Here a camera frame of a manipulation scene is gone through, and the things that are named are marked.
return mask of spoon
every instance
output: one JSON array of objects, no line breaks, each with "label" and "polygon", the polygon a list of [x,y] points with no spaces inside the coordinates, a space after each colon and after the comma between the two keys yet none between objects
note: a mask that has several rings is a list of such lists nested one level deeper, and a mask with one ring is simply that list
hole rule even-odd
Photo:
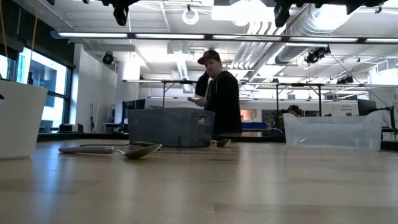
[{"label": "spoon", "polygon": [[140,149],[129,149],[128,151],[122,151],[115,149],[113,146],[109,147],[61,147],[58,151],[63,153],[92,153],[92,154],[112,154],[114,152],[121,153],[124,157],[129,159],[138,159],[140,157],[149,155],[158,149],[162,145],[153,145],[148,147],[143,147]]}]

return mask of white planter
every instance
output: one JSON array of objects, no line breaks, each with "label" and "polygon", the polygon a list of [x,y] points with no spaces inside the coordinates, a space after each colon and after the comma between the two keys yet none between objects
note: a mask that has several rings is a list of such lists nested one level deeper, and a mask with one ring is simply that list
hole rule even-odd
[{"label": "white planter", "polygon": [[28,157],[35,150],[47,89],[0,81],[0,95],[0,159]]}]

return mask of gray plastic bin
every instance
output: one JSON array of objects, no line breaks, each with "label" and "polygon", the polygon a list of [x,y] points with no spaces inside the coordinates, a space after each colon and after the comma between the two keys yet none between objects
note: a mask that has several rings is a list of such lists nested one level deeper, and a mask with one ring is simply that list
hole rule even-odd
[{"label": "gray plastic bin", "polygon": [[213,134],[215,113],[194,108],[129,110],[130,141],[169,147],[205,147]]}]

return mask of man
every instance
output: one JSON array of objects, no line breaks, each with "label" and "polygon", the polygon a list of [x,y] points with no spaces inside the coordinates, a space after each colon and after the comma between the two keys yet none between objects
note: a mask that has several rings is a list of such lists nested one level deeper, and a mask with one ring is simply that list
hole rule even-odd
[{"label": "man", "polygon": [[223,71],[220,55],[215,50],[206,51],[198,63],[206,67],[206,73],[199,78],[197,88],[204,89],[204,97],[196,105],[216,113],[213,134],[242,133],[241,110],[239,108],[239,86],[235,77]]}]

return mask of baseball cap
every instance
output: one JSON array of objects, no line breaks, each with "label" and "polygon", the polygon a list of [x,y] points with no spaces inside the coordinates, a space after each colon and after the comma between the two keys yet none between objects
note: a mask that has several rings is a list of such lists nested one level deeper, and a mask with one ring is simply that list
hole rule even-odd
[{"label": "baseball cap", "polygon": [[220,55],[217,53],[217,51],[210,49],[210,50],[206,51],[205,53],[203,53],[203,56],[201,58],[199,58],[198,63],[201,65],[204,65],[205,60],[208,58],[212,58],[218,62],[221,61]]}]

